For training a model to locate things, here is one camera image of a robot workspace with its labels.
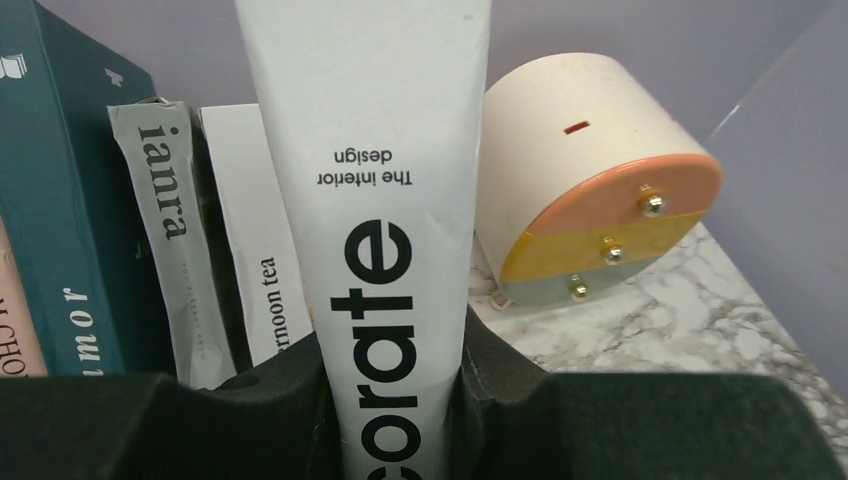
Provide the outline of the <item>white rose Designer Fate book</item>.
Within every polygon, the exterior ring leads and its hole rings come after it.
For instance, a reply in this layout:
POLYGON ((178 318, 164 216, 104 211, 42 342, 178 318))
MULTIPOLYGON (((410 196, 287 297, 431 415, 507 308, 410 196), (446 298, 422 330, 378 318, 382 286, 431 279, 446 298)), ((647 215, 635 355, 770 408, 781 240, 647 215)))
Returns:
POLYGON ((48 375, 4 223, 1 223, 1 375, 48 375))

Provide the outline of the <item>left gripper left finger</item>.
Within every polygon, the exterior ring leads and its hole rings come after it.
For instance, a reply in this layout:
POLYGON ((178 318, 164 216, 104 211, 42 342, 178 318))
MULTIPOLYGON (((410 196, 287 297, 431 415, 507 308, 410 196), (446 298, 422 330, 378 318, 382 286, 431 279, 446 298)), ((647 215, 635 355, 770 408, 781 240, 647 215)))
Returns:
POLYGON ((5 378, 5 479, 339 479, 314 336, 222 386, 166 374, 5 378))

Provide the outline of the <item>teal Humor book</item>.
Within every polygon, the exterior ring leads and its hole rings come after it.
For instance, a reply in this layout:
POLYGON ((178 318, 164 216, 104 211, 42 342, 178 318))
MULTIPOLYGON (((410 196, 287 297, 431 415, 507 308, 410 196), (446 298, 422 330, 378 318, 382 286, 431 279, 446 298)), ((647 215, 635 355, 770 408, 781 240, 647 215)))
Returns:
POLYGON ((145 70, 39 3, 2 3, 1 216, 52 375, 175 370, 107 112, 153 93, 145 70))

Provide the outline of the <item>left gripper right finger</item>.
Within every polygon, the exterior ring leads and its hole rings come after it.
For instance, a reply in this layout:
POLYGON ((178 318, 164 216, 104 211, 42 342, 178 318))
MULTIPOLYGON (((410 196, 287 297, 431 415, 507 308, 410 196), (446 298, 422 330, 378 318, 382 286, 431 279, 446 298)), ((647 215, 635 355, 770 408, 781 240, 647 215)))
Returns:
POLYGON ((841 479, 801 398, 736 373, 549 373, 466 314, 454 479, 841 479))

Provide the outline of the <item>white book with brown stripes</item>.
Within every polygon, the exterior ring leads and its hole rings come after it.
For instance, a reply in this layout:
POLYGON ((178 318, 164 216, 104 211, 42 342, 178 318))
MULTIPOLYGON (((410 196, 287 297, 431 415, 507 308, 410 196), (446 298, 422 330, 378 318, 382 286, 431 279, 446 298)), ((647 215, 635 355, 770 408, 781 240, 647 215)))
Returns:
POLYGON ((310 335, 291 227, 257 104, 199 111, 223 210, 248 347, 259 365, 310 335))

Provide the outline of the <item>grey book with plant cover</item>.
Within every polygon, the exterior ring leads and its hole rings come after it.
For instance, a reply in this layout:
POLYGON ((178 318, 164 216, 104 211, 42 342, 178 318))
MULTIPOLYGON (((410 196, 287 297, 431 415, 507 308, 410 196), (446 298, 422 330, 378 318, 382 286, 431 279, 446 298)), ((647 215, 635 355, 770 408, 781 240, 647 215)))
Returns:
POLYGON ((169 321, 179 382, 215 389, 236 373, 195 182, 190 111, 160 98, 110 106, 169 321))

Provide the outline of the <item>brown Decorate Furniture book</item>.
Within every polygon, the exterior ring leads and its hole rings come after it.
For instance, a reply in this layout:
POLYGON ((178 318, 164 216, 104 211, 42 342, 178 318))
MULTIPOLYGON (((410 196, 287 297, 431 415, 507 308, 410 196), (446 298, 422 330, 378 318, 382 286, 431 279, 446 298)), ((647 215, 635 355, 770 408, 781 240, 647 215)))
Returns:
POLYGON ((236 5, 348 479, 446 479, 488 1, 236 5))

